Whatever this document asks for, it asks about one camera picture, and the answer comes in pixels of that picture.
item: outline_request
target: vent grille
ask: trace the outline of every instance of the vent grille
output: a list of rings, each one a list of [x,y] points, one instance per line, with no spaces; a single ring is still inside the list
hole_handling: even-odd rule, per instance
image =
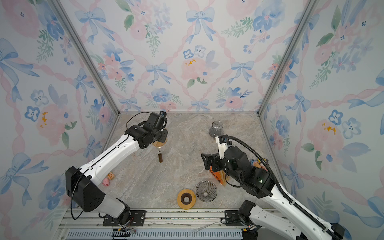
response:
[[[240,229],[137,229],[126,239],[243,239]],[[66,239],[124,239],[119,237],[123,232],[112,232],[112,229],[71,229]]]

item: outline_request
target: metal frame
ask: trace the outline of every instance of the metal frame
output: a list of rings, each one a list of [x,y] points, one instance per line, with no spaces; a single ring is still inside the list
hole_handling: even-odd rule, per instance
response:
[[[304,30],[308,26],[308,23],[312,17],[312,13],[313,13],[317,4],[318,4],[318,0],[309,0],[308,1],[308,4],[303,11],[303,15],[301,16],[300,22],[297,25],[297,28],[292,35],[292,40],[289,43],[288,47],[286,48],[286,50],[282,56],[282,59],[281,59],[282,64],[280,64],[278,66],[276,73],[275,73],[275,76],[273,77],[271,84],[269,85],[267,92],[263,98],[263,101],[260,105],[260,108],[258,111],[259,117],[262,116],[263,112],[265,111],[266,106],[269,102],[269,99],[271,98],[273,91],[276,88],[276,86],[277,86],[277,84],[278,84],[278,82],[279,82],[279,80],[283,74],[284,69],[288,65],[289,59],[291,58],[293,52],[295,51],[295,48],[298,44],[298,40],[301,39],[301,36],[303,35]]]
[[[143,227],[135,229],[197,229],[207,226],[206,229],[242,229],[244,227],[227,227],[221,224],[220,219],[224,218],[226,210],[238,209],[144,209],[146,217]],[[75,216],[79,215],[81,209],[72,209]],[[276,217],[284,217],[276,209],[263,209]],[[68,209],[52,239],[65,239],[70,229],[113,229],[117,227],[104,227],[103,218],[99,212],[83,212],[78,220],[73,220],[71,211]]]
[[[284,187],[285,189],[288,189],[288,188],[287,188],[288,185],[287,185],[287,183],[285,182],[285,179],[284,179],[283,175],[281,174],[281,170],[280,170],[279,164],[277,163],[275,154],[274,154],[274,152],[273,152],[273,150],[272,150],[271,145],[270,145],[269,142],[268,142],[268,136],[267,136],[267,134],[266,134],[265,127],[264,127],[264,125],[263,125],[263,121],[260,119],[260,117],[258,117],[257,119],[258,119],[258,121],[259,121],[259,123],[260,123],[260,127],[261,127],[261,129],[262,129],[262,132],[263,132],[263,135],[264,135],[264,139],[265,139],[265,141],[266,141],[266,145],[267,145],[268,150],[269,150],[269,152],[270,152],[270,154],[271,154],[271,157],[272,157],[272,161],[273,161],[273,163],[275,164],[275,167],[276,167],[276,170],[277,170],[277,173],[275,172],[275,174],[278,174],[279,179],[281,180],[280,184],[282,184],[283,187]]]
[[[104,81],[100,78],[99,73],[96,69],[96,66],[93,64],[91,57],[89,56],[83,43],[80,41],[80,37],[77,34],[71,20],[69,19],[67,13],[65,12],[63,6],[61,5],[60,0],[50,0],[50,1],[48,1],[48,3],[51,6],[54,13],[56,14],[56,16],[59,18],[64,29],[70,35],[70,38],[73,42],[73,45],[78,50],[80,56],[82,56],[82,59],[84,60],[85,65],[88,67],[90,74],[92,75],[97,86],[99,87],[99,89],[103,93],[106,101],[111,106],[115,115],[119,115],[119,113],[120,113],[119,108],[116,106],[115,102],[113,101],[113,98],[112,98],[111,94],[109,93],[107,86],[105,85]]]

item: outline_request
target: wooden coaster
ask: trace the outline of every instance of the wooden coaster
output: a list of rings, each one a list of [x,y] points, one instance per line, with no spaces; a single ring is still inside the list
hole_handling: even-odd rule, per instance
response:
[[[191,207],[193,207],[193,205],[195,205],[195,202],[196,202],[196,195],[190,189],[183,189],[177,195],[177,204],[182,209],[190,209]]]

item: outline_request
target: black mounting plate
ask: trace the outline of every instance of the black mounting plate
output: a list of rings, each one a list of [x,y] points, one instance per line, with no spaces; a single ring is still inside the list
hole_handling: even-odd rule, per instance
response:
[[[145,210],[131,210],[131,215],[133,217],[131,221],[131,227],[142,227],[144,225],[145,220]],[[113,222],[112,218],[105,217],[103,222],[104,227],[121,227],[119,224]]]
[[[225,210],[225,222],[228,227],[243,227],[244,225],[241,223],[239,218],[238,210]]]

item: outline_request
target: blue bow pattern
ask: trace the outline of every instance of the blue bow pattern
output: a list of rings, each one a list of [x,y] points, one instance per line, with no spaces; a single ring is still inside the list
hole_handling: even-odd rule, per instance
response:
[[[94,149],[97,149],[97,148],[101,148],[102,145],[100,145],[100,141],[98,141],[97,143],[95,143],[96,140],[95,140],[95,137],[93,135],[91,135],[89,137],[89,143],[88,143],[88,146],[87,148],[84,150],[84,153],[83,153],[83,156],[84,157],[88,157],[89,154],[92,154],[93,155],[93,158],[95,158],[96,156],[96,153],[95,153],[95,150]]]
[[[127,104],[127,109],[125,109],[124,111],[128,111],[131,108],[134,108],[138,111],[140,111],[140,109],[141,109],[141,107],[135,105],[135,104],[137,104],[136,98],[130,98],[130,99],[122,99],[121,98],[121,99],[119,99],[119,102],[122,104]]]
[[[294,178],[294,180],[292,181],[292,186],[291,186],[291,194],[293,196],[296,196],[296,185],[297,185],[297,188],[298,189],[301,189],[304,187],[304,182],[301,178],[299,178],[299,175],[297,174],[296,172],[296,168],[295,166],[293,165],[293,163],[291,163],[289,165],[289,169],[291,170],[291,174],[287,175],[284,171],[283,172],[283,175],[286,176],[289,180],[292,180]]]
[[[87,85],[90,88],[95,88],[92,85],[93,81],[85,81],[84,79],[86,78],[87,78],[87,75],[85,74],[84,69],[80,68],[79,75],[77,76],[77,78],[73,80],[73,83],[72,83],[76,89],[79,89],[79,87],[81,86],[81,88],[84,90],[84,104],[88,103],[87,88],[85,87],[85,85]]]
[[[208,106],[208,103],[209,103],[208,99],[203,100],[203,101],[191,101],[191,105],[196,106],[196,112],[200,110],[200,107],[204,111],[209,111],[209,108],[206,107],[206,106]]]
[[[255,63],[254,61],[248,61],[246,63],[238,63],[238,62],[232,63],[231,69],[232,70],[236,70],[237,69],[237,72],[236,72],[236,76],[234,78],[229,79],[227,81],[227,83],[231,83],[235,78],[238,78],[240,76],[240,74],[241,74],[242,69],[243,69],[243,76],[244,76],[245,80],[247,82],[249,82],[248,78],[252,77],[252,75],[247,73],[245,70],[246,69],[247,70],[251,70],[253,68],[253,64],[254,63]]]
[[[378,85],[384,86],[384,70],[382,70],[379,73],[379,75],[376,77],[376,83]],[[384,91],[382,91],[381,93],[379,93],[378,95],[376,95],[374,98],[372,98],[367,102],[361,99],[351,99],[348,102],[351,103],[349,108],[354,108],[363,104],[366,104],[370,107],[377,107],[384,103]],[[381,118],[381,125],[380,125],[380,135],[383,135],[383,134],[384,134],[384,114]]]
[[[23,206],[25,206],[27,200],[32,200],[27,190],[29,186],[29,180],[24,176],[15,175],[37,173],[49,168],[43,167],[44,160],[42,160],[35,166],[22,170],[30,162],[31,159],[25,153],[20,152],[13,157],[12,167],[8,169],[7,173],[3,177],[0,177],[0,194],[4,194],[9,190],[12,184],[12,180],[25,189],[22,197]]]
[[[213,41],[212,34],[215,34],[216,31],[210,29],[207,26],[207,24],[205,23],[205,21],[211,23],[211,22],[213,22],[214,17],[215,17],[215,10],[213,8],[207,8],[207,10],[205,10],[203,12],[202,11],[198,12],[195,10],[187,11],[187,21],[189,23],[196,21],[196,26],[195,26],[195,33],[190,35],[185,40],[185,42],[189,42],[189,44],[191,43],[193,37],[200,33],[201,25],[203,25],[203,29],[204,29],[205,34],[208,36],[209,39],[211,39],[211,41]]]
[[[109,30],[108,28],[105,28],[103,27],[100,23],[98,23],[97,21],[99,22],[102,22],[102,23],[105,23],[106,20],[105,20],[105,15],[104,15],[104,12],[101,8],[95,8],[93,11],[91,12],[83,12],[83,11],[76,11],[75,12],[75,15],[77,17],[77,19],[81,22],[81,23],[86,23],[89,21],[89,25],[91,26],[91,30],[92,30],[92,35],[88,37],[87,39],[87,42],[90,42],[93,44],[93,38],[94,36],[97,35],[98,31],[97,31],[97,27],[98,26],[100,28],[100,30],[107,36],[109,37],[110,39],[112,39],[113,41],[115,40],[111,34],[114,34],[115,32],[114,31],[111,31]]]
[[[285,106],[286,111],[289,109],[296,110],[297,108],[297,114],[296,114],[296,125],[297,121],[301,122],[301,108],[303,108],[303,111],[307,111],[311,107],[311,101],[307,100],[303,97],[303,93],[300,90],[297,90],[295,93],[295,98],[298,100],[296,104],[291,107],[291,106]]]
[[[167,67],[167,65],[165,64],[165,63],[162,63],[162,64],[160,64],[159,66],[158,65],[155,65],[155,66],[153,66],[153,65],[147,65],[146,67],[145,67],[145,69],[147,70],[147,72],[149,72],[149,73],[151,73],[151,72],[153,72],[153,74],[155,75],[155,78],[152,80],[152,81],[150,81],[149,83],[148,83],[148,85],[151,85],[151,86],[153,86],[153,84],[155,83],[155,81],[157,80],[157,79],[159,79],[159,74],[160,74],[160,76],[164,79],[164,81],[166,81],[167,83],[169,83],[170,84],[170,82],[169,82],[169,80],[171,79],[170,77],[168,77],[168,76],[166,76],[166,75],[164,75],[162,72],[167,72],[168,71],[168,67]]]
[[[9,59],[18,58],[19,54],[16,52],[15,48],[12,46],[8,40],[1,38],[0,39],[0,68],[8,75],[8,77],[12,80],[14,86],[12,88],[12,101],[15,103],[16,99],[22,100],[20,96],[19,90],[17,89],[17,84],[19,83],[19,77],[15,73],[15,71],[11,68],[14,67],[19,71],[22,71],[25,74],[39,77],[38,74],[32,72],[33,64],[19,64],[10,61]],[[2,61],[8,63],[11,67],[2,63]]]

